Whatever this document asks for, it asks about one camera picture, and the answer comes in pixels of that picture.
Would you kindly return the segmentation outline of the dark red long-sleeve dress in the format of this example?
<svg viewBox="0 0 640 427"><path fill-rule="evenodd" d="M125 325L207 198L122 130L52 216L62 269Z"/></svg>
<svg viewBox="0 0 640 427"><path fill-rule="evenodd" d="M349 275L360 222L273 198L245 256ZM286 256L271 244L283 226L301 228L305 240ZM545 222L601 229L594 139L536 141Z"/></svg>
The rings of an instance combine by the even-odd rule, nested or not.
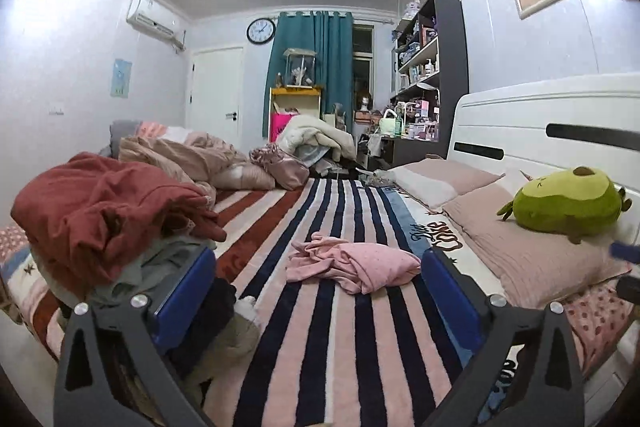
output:
<svg viewBox="0 0 640 427"><path fill-rule="evenodd" d="M77 297L115 282L161 237L227 238L198 186L142 162L93 153L32 179L15 197L11 217L53 280Z"/></svg>

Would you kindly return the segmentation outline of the pink polka dot sheet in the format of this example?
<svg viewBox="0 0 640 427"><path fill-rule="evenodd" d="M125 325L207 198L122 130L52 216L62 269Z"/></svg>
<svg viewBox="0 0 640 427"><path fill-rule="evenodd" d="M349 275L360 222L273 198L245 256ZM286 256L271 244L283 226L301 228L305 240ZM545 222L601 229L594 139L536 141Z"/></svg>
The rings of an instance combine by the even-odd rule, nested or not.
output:
<svg viewBox="0 0 640 427"><path fill-rule="evenodd" d="M614 353L634 317L634 305L618 297L616 283L591 286L563 303L585 379Z"/></svg>

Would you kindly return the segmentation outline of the grey green garment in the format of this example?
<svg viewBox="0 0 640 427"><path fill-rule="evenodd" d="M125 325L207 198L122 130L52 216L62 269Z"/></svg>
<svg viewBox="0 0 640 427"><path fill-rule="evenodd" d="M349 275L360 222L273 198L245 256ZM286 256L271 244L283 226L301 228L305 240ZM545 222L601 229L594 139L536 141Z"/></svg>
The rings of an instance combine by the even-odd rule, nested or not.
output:
<svg viewBox="0 0 640 427"><path fill-rule="evenodd" d="M113 283L93 288L89 299L104 306L120 305L160 285L163 279L177 273L192 254L199 254L205 247L215 248L216 243L190 235L154 239L146 251L122 269Z"/></svg>

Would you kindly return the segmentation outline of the green avocado plush toy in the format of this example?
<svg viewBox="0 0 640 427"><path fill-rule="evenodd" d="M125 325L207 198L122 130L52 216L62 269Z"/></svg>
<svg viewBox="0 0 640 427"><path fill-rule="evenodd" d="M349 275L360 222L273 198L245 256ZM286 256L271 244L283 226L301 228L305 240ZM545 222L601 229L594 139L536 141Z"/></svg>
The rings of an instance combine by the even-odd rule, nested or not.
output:
<svg viewBox="0 0 640 427"><path fill-rule="evenodd" d="M578 244L608 231L632 200L597 168L579 166L529 180L498 211L529 231L561 234Z"/></svg>

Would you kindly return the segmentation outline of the black garment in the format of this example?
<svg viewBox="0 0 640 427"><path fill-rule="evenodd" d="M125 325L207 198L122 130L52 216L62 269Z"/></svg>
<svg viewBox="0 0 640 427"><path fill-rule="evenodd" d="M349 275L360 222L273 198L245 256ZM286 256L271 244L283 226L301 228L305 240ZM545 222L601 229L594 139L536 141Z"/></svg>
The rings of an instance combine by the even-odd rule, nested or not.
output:
<svg viewBox="0 0 640 427"><path fill-rule="evenodd" d="M198 312L186 330L182 343L166 352L166 359L181 379L192 373L205 349L232 319L236 289L216 277Z"/></svg>

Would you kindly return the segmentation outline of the striped fleece blanket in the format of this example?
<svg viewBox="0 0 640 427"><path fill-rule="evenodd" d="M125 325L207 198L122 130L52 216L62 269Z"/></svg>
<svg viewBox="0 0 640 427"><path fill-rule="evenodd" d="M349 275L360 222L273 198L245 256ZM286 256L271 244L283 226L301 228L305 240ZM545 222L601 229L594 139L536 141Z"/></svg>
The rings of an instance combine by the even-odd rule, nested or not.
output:
<svg viewBox="0 0 640 427"><path fill-rule="evenodd" d="M435 246L416 237L402 198L319 181L298 192L245 193L232 208L256 205L264 213L250 243L215 257L214 280L234 286L236 301L256 298L260 336L210 384L204 413L219 426L421 425L472 357L452 338L421 273L355 296L331 280L285 278L292 244L314 232L422 260Z"/></svg>

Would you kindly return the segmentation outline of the pink satin bag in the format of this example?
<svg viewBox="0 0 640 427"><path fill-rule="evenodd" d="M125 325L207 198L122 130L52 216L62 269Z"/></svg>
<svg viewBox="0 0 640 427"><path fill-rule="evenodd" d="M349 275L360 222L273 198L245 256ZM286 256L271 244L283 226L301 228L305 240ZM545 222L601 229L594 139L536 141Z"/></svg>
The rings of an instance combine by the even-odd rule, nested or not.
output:
<svg viewBox="0 0 640 427"><path fill-rule="evenodd" d="M262 167L280 187L288 191L304 186L309 178L308 168L274 143L251 150L250 160Z"/></svg>

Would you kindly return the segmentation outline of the pink small garment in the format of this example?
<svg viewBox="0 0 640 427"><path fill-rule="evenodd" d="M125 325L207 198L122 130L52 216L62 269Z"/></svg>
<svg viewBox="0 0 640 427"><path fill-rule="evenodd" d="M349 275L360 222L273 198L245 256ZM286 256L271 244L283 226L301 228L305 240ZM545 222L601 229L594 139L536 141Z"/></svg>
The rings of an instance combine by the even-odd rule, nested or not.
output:
<svg viewBox="0 0 640 427"><path fill-rule="evenodd" d="M420 259L408 251L318 232L311 234L309 242L293 243L292 248L285 268L288 283L331 280L352 296L406 285L421 271Z"/></svg>

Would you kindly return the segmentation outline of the cream blanket pile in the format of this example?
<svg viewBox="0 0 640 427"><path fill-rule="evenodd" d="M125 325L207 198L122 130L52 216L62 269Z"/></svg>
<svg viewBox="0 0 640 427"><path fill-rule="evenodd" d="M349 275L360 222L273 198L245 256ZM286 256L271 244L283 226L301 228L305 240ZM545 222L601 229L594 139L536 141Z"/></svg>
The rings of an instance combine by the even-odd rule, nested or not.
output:
<svg viewBox="0 0 640 427"><path fill-rule="evenodd" d="M285 153L293 155L303 145L325 146L332 150L332 158L355 160L357 149L354 138L325 121L308 115L294 116L277 137L276 144Z"/></svg>

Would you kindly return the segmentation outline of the yellow white cabinet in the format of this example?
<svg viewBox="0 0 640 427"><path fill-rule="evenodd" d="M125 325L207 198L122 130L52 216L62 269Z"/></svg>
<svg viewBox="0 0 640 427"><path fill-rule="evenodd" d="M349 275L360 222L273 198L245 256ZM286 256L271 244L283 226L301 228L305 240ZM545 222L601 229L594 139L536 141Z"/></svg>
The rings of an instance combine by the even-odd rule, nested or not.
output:
<svg viewBox="0 0 640 427"><path fill-rule="evenodd" d="M276 141L284 127L296 115L321 117L322 89L320 87L282 87L270 89L269 141Z"/></svg>

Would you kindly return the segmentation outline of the dark bookshelf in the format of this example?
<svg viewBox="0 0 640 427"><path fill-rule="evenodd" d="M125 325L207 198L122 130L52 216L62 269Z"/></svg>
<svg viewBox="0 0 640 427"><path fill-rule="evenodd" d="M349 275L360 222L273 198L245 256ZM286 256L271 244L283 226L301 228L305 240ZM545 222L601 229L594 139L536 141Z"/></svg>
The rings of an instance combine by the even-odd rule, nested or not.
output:
<svg viewBox="0 0 640 427"><path fill-rule="evenodd" d="M445 157L454 111L469 93L469 62L460 0L409 0L392 33L390 108L399 129L386 136L382 159L392 167L427 155Z"/></svg>

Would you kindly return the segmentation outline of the glass display case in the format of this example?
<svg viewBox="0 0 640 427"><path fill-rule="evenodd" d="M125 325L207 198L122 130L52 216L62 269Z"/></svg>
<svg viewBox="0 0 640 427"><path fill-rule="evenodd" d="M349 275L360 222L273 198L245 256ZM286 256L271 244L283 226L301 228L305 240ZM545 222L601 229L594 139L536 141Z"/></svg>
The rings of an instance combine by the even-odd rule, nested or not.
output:
<svg viewBox="0 0 640 427"><path fill-rule="evenodd" d="M288 87L314 87L314 70L317 53L313 50L288 48L283 52L285 59L284 83Z"/></svg>

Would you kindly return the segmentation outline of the white air conditioner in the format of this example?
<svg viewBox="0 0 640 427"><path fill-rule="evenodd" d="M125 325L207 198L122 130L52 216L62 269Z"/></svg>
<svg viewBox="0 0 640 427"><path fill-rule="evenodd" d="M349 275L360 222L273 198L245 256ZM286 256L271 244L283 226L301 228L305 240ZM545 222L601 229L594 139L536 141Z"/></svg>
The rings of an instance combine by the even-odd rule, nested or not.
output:
<svg viewBox="0 0 640 427"><path fill-rule="evenodd" d="M186 49L182 19L155 0L130 0L126 22L145 35L168 42L178 52Z"/></svg>

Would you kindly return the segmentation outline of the blue wall poster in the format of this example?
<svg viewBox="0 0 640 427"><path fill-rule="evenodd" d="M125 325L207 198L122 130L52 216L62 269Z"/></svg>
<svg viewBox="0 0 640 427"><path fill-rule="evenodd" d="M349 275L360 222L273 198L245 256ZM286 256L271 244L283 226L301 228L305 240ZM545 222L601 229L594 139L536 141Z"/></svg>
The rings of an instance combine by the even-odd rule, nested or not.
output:
<svg viewBox="0 0 640 427"><path fill-rule="evenodd" d="M112 98L128 98L132 63L116 58L112 69L110 95Z"/></svg>

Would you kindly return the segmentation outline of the round wall clock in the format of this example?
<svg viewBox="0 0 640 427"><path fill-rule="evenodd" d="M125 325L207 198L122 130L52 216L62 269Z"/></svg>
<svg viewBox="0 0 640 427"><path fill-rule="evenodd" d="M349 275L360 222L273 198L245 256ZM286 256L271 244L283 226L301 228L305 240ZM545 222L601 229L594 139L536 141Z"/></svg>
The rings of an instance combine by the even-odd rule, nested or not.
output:
<svg viewBox="0 0 640 427"><path fill-rule="evenodd" d="M274 38L276 29L276 22L271 18L256 18L247 26L246 38L255 46L263 46Z"/></svg>

